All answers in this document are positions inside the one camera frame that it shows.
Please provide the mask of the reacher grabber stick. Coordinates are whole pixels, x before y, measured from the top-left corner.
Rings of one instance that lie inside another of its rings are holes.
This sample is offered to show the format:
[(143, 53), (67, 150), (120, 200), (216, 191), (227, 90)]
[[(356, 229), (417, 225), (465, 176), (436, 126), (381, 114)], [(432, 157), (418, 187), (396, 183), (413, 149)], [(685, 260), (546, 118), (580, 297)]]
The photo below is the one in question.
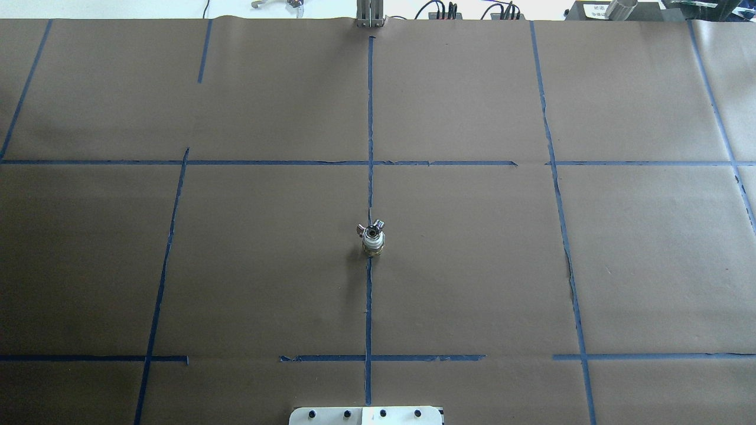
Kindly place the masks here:
[(299, 13), (304, 11), (304, 3), (305, 1), (250, 1), (249, 5), (255, 10), (275, 5), (291, 13)]

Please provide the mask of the grey box with label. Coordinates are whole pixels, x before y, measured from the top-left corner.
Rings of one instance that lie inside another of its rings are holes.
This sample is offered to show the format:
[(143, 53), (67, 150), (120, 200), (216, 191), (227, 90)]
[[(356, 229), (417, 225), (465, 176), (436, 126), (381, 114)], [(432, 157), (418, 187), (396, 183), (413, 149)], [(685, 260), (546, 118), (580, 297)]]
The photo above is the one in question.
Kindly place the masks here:
[(564, 21), (664, 21), (659, 2), (575, 1)]

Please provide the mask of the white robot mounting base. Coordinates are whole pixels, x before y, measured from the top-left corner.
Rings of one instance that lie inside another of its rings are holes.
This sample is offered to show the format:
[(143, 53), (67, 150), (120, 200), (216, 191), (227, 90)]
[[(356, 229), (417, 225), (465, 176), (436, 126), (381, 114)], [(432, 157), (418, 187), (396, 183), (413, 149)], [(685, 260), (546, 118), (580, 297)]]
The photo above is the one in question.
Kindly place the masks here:
[(289, 415), (289, 424), (445, 424), (434, 406), (303, 407)]

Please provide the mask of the chrome metal tee fitting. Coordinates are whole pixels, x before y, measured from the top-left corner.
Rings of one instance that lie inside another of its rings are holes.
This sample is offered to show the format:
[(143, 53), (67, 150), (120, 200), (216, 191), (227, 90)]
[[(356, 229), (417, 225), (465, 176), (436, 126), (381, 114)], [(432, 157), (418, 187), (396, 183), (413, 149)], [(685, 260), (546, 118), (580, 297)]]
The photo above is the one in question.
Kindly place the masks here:
[(377, 239), (383, 234), (385, 223), (382, 220), (375, 220), (368, 226), (357, 225), (357, 234), (362, 238)]

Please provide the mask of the white and brass PPR valve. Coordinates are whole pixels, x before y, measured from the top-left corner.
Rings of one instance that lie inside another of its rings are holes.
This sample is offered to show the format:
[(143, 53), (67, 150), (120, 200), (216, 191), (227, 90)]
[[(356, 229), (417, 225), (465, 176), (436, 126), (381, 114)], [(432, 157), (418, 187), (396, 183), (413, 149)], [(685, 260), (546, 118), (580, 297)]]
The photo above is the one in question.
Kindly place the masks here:
[(379, 256), (385, 247), (386, 237), (382, 231), (368, 228), (362, 236), (362, 247), (369, 257)]

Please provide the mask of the aluminium frame post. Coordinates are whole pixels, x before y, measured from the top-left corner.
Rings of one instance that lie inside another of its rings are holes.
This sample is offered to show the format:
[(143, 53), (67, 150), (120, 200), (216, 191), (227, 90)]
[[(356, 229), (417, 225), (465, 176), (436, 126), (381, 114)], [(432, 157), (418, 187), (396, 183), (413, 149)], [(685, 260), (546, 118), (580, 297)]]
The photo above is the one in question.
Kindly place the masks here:
[(384, 5), (384, 0), (356, 0), (356, 27), (383, 27), (386, 22)]

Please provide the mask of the metal cup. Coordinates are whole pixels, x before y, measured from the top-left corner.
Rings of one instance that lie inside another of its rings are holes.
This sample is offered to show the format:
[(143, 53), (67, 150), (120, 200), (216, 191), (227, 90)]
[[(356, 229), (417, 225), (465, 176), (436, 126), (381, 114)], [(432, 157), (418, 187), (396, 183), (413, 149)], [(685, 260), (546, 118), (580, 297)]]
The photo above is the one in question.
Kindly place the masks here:
[(638, 5), (638, 0), (612, 0), (605, 9), (608, 21), (626, 21)]

